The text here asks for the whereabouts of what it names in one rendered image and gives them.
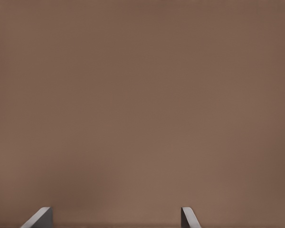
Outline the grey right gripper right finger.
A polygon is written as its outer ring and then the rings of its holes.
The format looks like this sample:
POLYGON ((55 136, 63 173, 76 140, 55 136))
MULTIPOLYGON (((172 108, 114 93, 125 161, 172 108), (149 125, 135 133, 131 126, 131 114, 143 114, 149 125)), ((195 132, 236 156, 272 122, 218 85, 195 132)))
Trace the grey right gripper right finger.
POLYGON ((201 225, 191 207, 181 208, 181 228, 201 228, 201 225))

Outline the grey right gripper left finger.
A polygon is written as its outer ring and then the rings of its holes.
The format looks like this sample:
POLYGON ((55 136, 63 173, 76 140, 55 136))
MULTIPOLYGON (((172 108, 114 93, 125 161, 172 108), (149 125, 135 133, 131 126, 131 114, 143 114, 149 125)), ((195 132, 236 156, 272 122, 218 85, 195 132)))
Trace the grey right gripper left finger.
POLYGON ((20 228, 53 228, 53 209, 40 208, 20 228))

